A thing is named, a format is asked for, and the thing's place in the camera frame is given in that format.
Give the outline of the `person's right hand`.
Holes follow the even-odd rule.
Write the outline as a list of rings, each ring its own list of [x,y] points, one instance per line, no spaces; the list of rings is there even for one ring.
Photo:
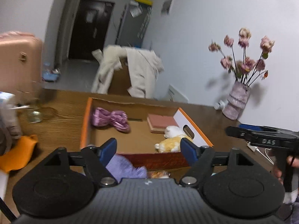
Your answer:
[[[273,169],[271,171],[272,175],[276,177],[280,183],[283,183],[283,175],[285,173],[285,167],[286,165],[290,165],[294,168],[299,167],[299,160],[298,157],[288,156],[285,160],[285,164],[282,163],[282,161],[276,160]]]

